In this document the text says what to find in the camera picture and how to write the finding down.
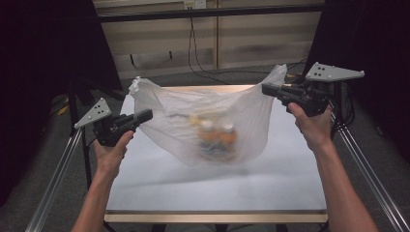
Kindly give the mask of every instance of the bottle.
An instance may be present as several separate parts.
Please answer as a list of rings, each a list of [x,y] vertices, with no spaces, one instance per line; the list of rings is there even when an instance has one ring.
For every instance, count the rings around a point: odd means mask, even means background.
[[[233,151],[233,145],[237,139],[237,133],[233,127],[233,123],[224,123],[220,127],[219,139],[227,152]]]
[[[210,120],[202,120],[199,124],[198,136],[202,139],[203,142],[215,142],[218,137],[214,123]]]

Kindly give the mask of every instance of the metal bracket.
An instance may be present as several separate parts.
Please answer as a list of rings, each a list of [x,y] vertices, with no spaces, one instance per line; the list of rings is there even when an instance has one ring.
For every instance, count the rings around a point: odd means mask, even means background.
[[[111,110],[109,109],[108,104],[105,99],[100,98],[100,100],[78,121],[78,123],[74,124],[74,128],[80,129],[106,118],[109,115],[111,115]]]
[[[322,82],[334,82],[364,76],[364,71],[352,71],[335,66],[322,65],[316,62],[307,72],[306,79]]]

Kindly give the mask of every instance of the plastic bag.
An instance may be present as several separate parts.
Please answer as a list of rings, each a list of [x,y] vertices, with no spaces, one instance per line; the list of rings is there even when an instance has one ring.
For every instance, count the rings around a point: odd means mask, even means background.
[[[262,83],[282,85],[286,71],[276,66],[262,82],[236,93],[176,92],[138,77],[130,95],[135,113],[153,110],[140,129],[181,162],[238,164],[263,152],[274,98],[262,94]]]

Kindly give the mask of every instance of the wooden table edge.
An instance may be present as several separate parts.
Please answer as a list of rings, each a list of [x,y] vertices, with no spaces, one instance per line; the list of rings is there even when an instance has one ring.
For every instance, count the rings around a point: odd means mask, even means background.
[[[174,86],[163,87],[172,91],[195,91],[195,90],[213,90],[218,93],[235,93],[242,90],[246,90],[254,85],[200,85],[200,86]]]
[[[323,223],[328,219],[322,211],[284,212],[127,212],[106,211],[107,222],[145,223]]]

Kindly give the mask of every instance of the metal rail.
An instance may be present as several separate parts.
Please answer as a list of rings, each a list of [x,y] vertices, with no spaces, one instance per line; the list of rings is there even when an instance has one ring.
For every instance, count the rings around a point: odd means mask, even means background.
[[[309,13],[322,12],[327,9],[340,9],[344,7],[356,6],[350,3],[343,4],[305,4],[305,5],[284,5],[271,7],[247,7],[247,8],[214,8],[202,10],[182,10],[154,13],[133,13],[133,14],[99,14],[99,22],[119,22],[119,21],[141,21],[155,19],[209,17],[209,16],[233,16],[233,15],[267,15],[267,14],[289,14],[289,13]]]
[[[353,138],[349,129],[347,127],[342,127],[338,130],[338,133],[343,139],[343,142],[346,144],[346,147],[352,155],[353,160],[355,160],[355,162],[359,166],[359,169],[362,171],[362,174],[365,176],[370,189],[373,191],[374,196],[377,198],[380,206],[386,213],[386,216],[389,218],[390,222],[395,228],[395,231],[410,231],[409,225],[402,215],[400,209],[398,208],[392,197],[389,195],[389,193],[386,191],[376,173],[371,168],[365,157],[365,154],[360,149],[358,143]]]
[[[61,186],[64,174],[69,166],[70,160],[73,157],[73,152],[78,144],[83,130],[77,130],[76,133],[70,138],[67,143],[67,147],[64,150],[63,156],[61,156],[60,162],[54,171],[50,183],[43,195],[42,201],[37,206],[34,215],[31,217],[30,222],[26,228],[26,232],[42,231],[45,220],[54,202],[58,189]]]

